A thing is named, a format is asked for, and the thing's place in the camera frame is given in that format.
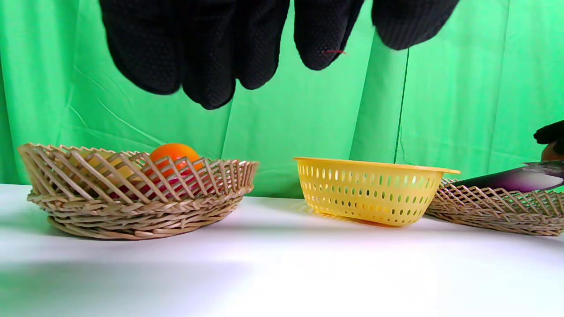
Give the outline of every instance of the white surface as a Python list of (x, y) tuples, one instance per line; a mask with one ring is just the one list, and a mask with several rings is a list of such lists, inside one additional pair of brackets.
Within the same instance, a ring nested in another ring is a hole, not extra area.
[(561, 315), (564, 240), (422, 219), (387, 229), (245, 198), (224, 221), (148, 241), (51, 228), (0, 185), (2, 317)]

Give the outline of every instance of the yellow plastic basket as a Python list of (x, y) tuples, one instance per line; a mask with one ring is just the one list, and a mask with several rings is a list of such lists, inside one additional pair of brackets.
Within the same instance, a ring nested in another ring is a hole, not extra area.
[(444, 173), (424, 166), (297, 157), (303, 195), (316, 212), (390, 226), (423, 216)]

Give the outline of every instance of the woven basket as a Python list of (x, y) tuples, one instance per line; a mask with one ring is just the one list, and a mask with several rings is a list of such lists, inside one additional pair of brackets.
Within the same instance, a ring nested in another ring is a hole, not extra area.
[[(258, 167), (205, 158), (152, 162), (147, 153), (83, 147), (25, 144), (18, 151), (33, 187), (28, 201), (56, 228), (98, 239), (168, 237), (218, 222), (253, 190)], [(178, 170), (182, 161), (187, 166)]]
[(425, 214), (457, 224), (515, 234), (558, 236), (564, 230), (564, 194), (470, 189), (443, 180)]

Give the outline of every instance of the textured glove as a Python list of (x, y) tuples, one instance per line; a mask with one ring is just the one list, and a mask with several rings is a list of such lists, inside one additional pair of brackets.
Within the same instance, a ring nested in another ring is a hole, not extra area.
[[(364, 0), (295, 0), (294, 41), (310, 69), (335, 61)], [(401, 50), (427, 41), (459, 0), (374, 0), (383, 43)], [(153, 94), (182, 87), (205, 109), (228, 103), (278, 67), (290, 0), (100, 0), (109, 52), (119, 71)]]
[(539, 144), (552, 144), (552, 151), (564, 156), (564, 120), (540, 128), (533, 137)]

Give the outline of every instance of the finger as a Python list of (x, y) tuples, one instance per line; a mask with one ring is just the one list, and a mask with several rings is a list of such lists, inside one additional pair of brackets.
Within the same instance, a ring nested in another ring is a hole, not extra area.
[(246, 89), (257, 89), (274, 76), (289, 7), (289, 0), (238, 1), (235, 73)]
[(100, 0), (108, 49), (117, 69), (153, 94), (180, 88), (180, 61), (170, 2)]
[(372, 23), (382, 42), (403, 50), (436, 36), (459, 0), (374, 0)]
[(305, 66), (320, 71), (345, 49), (364, 0), (297, 0), (294, 42)]
[(191, 0), (186, 3), (182, 89), (205, 109), (217, 109), (226, 105), (235, 93), (236, 0)]
[(540, 128), (533, 137), (538, 144), (549, 144), (564, 138), (564, 120)]

